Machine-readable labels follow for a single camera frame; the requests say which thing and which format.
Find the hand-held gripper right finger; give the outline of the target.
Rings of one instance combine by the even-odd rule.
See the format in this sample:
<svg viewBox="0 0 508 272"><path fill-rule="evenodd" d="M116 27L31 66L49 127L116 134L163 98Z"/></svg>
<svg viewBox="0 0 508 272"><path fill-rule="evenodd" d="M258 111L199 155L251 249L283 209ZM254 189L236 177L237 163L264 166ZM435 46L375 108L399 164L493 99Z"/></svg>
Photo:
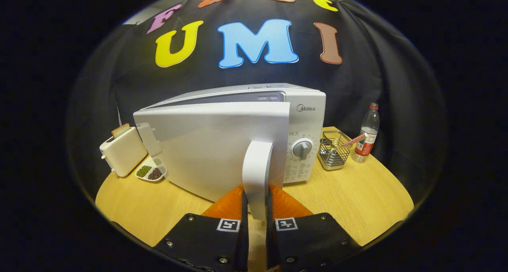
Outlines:
<svg viewBox="0 0 508 272"><path fill-rule="evenodd" d="M315 214L270 184L267 267L275 272L333 272L362 247L329 213Z"/></svg>

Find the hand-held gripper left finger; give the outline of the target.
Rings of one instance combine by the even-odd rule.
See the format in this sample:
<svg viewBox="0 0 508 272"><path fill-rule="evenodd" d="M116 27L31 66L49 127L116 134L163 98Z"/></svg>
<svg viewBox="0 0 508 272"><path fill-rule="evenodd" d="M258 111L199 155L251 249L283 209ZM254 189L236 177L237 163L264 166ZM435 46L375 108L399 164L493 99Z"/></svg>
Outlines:
<svg viewBox="0 0 508 272"><path fill-rule="evenodd" d="M245 272L248 212L243 185L201 214L187 213L154 246L159 254L203 272Z"/></svg>

